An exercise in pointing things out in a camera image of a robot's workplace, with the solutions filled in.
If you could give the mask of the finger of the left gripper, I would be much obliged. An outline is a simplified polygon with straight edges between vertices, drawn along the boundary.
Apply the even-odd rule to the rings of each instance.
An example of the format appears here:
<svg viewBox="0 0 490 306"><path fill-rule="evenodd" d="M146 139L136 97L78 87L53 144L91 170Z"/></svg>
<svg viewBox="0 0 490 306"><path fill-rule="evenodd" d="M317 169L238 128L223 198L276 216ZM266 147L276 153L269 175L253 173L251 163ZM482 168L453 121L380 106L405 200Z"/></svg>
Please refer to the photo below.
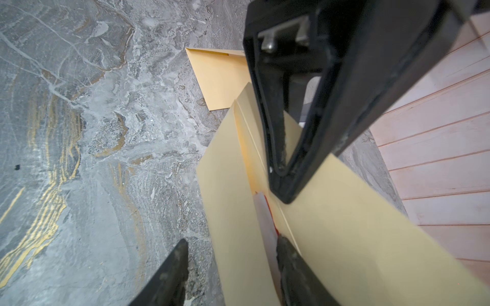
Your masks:
<svg viewBox="0 0 490 306"><path fill-rule="evenodd" d="M273 194L292 203L478 11L477 1L252 1L243 47Z"/></svg>

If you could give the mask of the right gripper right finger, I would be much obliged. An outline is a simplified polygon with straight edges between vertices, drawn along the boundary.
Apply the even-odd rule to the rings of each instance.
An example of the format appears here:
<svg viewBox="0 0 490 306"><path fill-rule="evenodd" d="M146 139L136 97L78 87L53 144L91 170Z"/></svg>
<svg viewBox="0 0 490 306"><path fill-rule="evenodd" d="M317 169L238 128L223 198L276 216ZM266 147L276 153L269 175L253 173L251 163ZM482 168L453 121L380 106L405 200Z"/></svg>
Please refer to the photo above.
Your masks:
<svg viewBox="0 0 490 306"><path fill-rule="evenodd" d="M287 237L278 237L276 252L283 305L339 306Z"/></svg>

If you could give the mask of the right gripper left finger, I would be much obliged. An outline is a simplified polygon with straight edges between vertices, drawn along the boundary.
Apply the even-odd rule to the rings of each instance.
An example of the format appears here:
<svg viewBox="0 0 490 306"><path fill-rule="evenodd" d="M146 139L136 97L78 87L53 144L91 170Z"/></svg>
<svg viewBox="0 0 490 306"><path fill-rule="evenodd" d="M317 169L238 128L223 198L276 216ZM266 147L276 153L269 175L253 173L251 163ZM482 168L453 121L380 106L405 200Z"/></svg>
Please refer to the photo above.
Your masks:
<svg viewBox="0 0 490 306"><path fill-rule="evenodd" d="M188 280L188 242L182 238L130 306L183 306Z"/></svg>

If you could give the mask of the red bordered card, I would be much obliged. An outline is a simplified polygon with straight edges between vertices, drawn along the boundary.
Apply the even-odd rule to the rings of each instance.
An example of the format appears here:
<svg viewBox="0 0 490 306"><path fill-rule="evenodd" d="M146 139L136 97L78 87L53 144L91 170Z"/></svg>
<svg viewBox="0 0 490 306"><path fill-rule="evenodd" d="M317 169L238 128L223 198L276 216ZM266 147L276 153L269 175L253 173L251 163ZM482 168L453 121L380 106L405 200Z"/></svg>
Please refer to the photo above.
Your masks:
<svg viewBox="0 0 490 306"><path fill-rule="evenodd" d="M256 216L259 222L260 232L265 247L265 253L269 265L269 270L274 284L274 289L279 298L279 302L283 302L281 291L281 272L279 271L277 260L277 244L278 231L275 227L273 216L263 192L258 192L253 195Z"/></svg>

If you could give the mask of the yellow envelope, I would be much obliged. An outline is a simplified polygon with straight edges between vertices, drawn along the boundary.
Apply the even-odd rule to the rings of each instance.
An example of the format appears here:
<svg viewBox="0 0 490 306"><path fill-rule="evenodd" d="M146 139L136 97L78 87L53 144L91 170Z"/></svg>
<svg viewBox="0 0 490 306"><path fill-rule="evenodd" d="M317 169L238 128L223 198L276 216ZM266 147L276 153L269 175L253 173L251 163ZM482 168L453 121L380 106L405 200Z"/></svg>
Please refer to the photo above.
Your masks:
<svg viewBox="0 0 490 306"><path fill-rule="evenodd" d="M186 54L210 111L230 108L251 82L242 50L187 48Z"/></svg>
<svg viewBox="0 0 490 306"><path fill-rule="evenodd" d="M197 167L227 305L279 305L259 219L342 305L488 305L489 288L335 156L290 204L270 190L254 90L234 100Z"/></svg>

